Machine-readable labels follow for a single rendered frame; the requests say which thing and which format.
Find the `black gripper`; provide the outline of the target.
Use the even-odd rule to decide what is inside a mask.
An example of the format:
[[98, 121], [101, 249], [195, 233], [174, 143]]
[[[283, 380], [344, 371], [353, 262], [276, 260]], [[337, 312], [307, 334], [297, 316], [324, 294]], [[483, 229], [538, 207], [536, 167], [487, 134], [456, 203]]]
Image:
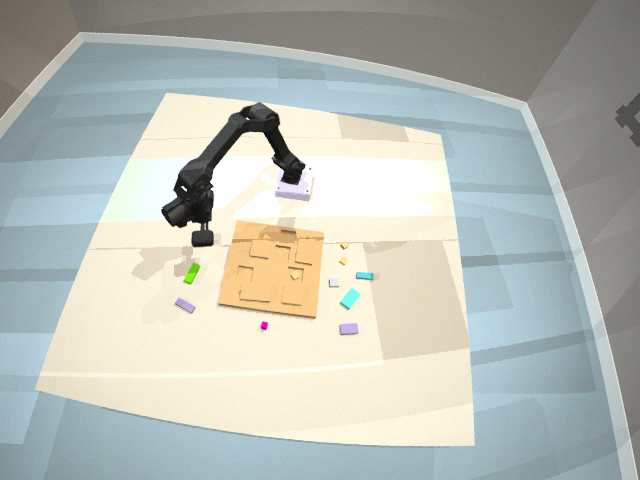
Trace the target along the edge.
[[191, 232], [191, 244], [194, 248], [211, 247], [214, 245], [213, 231], [208, 229], [209, 222], [212, 222], [214, 191], [210, 189], [207, 194], [209, 198], [209, 205], [206, 209], [202, 211], [194, 211], [191, 209], [191, 215], [193, 215], [197, 223], [200, 224], [200, 230], [194, 230]]

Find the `green flat bar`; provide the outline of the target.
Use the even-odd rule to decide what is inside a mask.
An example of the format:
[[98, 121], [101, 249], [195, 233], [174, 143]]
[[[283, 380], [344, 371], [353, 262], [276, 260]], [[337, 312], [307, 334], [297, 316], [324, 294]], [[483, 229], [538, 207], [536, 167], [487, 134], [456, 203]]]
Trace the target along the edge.
[[191, 265], [192, 267], [190, 268], [189, 272], [187, 272], [184, 281], [187, 282], [188, 284], [192, 284], [192, 282], [194, 281], [194, 277], [197, 275], [197, 273], [200, 270], [200, 265], [196, 264], [196, 263], [192, 263]]

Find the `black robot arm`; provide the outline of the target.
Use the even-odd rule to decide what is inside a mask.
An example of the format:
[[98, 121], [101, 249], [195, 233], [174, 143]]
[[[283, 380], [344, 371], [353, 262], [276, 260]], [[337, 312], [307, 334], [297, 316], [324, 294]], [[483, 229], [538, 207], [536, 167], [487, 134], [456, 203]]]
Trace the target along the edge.
[[247, 132], [263, 132], [275, 152], [271, 158], [273, 164], [284, 170], [280, 182], [298, 185], [306, 164], [290, 151], [278, 129], [280, 123], [279, 114], [260, 102], [232, 113], [228, 117], [228, 122], [199, 157], [190, 160], [180, 169], [173, 189], [177, 197], [161, 209], [162, 215], [170, 226], [182, 229], [187, 227], [188, 222], [197, 223], [191, 215], [191, 209], [202, 211], [208, 207], [207, 192], [214, 187], [210, 182], [213, 170], [238, 138]]

